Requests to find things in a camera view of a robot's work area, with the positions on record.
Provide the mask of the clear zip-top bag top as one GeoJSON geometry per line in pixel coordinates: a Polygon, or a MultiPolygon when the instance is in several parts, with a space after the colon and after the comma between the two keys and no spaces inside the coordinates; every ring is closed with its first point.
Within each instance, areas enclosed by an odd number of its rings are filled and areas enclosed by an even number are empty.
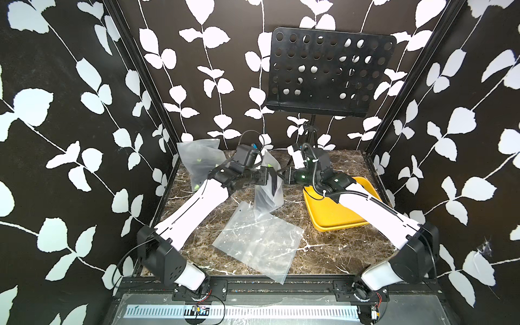
{"type": "Polygon", "coordinates": [[[177,144],[181,162],[190,174],[194,192],[202,186],[210,171],[226,160],[219,145],[220,139],[198,139],[177,144]]]}

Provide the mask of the clear zip-top bag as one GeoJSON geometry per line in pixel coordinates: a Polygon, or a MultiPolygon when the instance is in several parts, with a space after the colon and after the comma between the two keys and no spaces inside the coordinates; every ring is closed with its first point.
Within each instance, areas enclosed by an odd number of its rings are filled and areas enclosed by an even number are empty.
{"type": "Polygon", "coordinates": [[[280,170],[280,163],[266,150],[261,151],[263,160],[262,167],[268,168],[268,181],[264,186],[255,187],[255,200],[253,212],[255,219],[261,219],[276,209],[283,206],[283,184],[284,180],[277,171],[280,170]]]}
{"type": "Polygon", "coordinates": [[[181,162],[190,174],[194,192],[202,186],[210,171],[226,160],[219,145],[220,139],[198,139],[177,144],[181,162]]]}

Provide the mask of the stack of clear zip-top bags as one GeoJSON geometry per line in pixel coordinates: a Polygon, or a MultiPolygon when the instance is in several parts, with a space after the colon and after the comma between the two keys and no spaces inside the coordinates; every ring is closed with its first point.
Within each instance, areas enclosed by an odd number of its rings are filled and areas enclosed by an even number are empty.
{"type": "Polygon", "coordinates": [[[213,246],[273,281],[284,284],[304,230],[270,213],[256,216],[242,201],[213,246]]]}

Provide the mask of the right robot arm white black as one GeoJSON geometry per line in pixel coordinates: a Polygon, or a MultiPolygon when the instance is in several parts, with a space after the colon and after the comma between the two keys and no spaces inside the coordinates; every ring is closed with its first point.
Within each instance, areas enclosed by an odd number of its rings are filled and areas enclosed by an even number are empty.
{"type": "Polygon", "coordinates": [[[311,186],[315,199],[330,199],[358,214],[376,228],[395,247],[395,253],[359,273],[352,290],[360,299],[395,284],[418,284],[426,275],[437,273],[440,233],[431,223],[419,223],[397,212],[371,195],[359,182],[331,167],[322,169],[311,160],[294,167],[296,183],[311,186]]]}

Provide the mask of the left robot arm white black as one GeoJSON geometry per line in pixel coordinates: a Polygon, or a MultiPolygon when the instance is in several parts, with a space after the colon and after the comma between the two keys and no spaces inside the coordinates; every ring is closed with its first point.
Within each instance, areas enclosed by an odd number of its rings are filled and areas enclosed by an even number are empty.
{"type": "Polygon", "coordinates": [[[180,253],[190,235],[235,191],[249,185],[265,186],[276,180],[272,167],[248,168],[232,162],[213,169],[200,189],[170,217],[138,232],[138,257],[165,286],[177,284],[205,293],[209,277],[180,253]]]}

